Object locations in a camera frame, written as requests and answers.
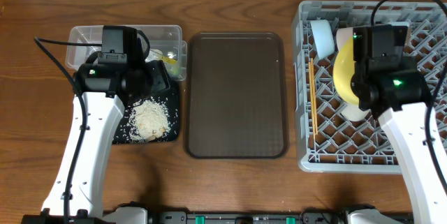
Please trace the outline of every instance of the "wooden chopsticks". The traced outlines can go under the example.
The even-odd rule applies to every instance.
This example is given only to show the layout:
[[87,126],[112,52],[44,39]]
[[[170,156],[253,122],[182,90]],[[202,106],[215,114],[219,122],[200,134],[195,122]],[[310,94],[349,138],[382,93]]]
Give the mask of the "wooden chopsticks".
[[315,87],[315,72],[314,59],[309,62],[309,86],[310,86],[310,105],[312,114],[312,130],[314,138],[318,135],[318,117],[316,113],[316,87]]

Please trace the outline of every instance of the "yellow bowl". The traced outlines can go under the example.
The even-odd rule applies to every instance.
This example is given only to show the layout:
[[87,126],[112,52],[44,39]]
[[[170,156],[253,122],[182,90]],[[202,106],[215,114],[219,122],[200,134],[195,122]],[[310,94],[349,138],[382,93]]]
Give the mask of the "yellow bowl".
[[335,89],[342,99],[347,103],[358,105],[358,97],[351,89],[354,71],[354,40],[350,38],[338,52],[332,76]]

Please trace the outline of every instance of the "gray plastic dish rack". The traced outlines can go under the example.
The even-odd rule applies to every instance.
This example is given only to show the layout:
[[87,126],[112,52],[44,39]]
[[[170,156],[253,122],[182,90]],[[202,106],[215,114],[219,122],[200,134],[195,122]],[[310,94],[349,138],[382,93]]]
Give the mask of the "gray plastic dish rack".
[[[346,103],[332,82],[332,65],[337,52],[314,65],[318,135],[312,136],[309,97],[309,59],[318,59],[310,21],[328,20],[332,33],[338,28],[369,24],[374,1],[303,1],[292,23],[292,53],[295,66],[298,165],[306,172],[401,173],[393,148],[380,125],[369,113],[359,122],[346,120],[341,111]],[[435,3],[387,2],[378,10],[376,22],[410,22],[410,43],[405,56],[418,60],[433,91],[447,60],[447,21]],[[441,139],[447,148],[447,85],[435,105]]]

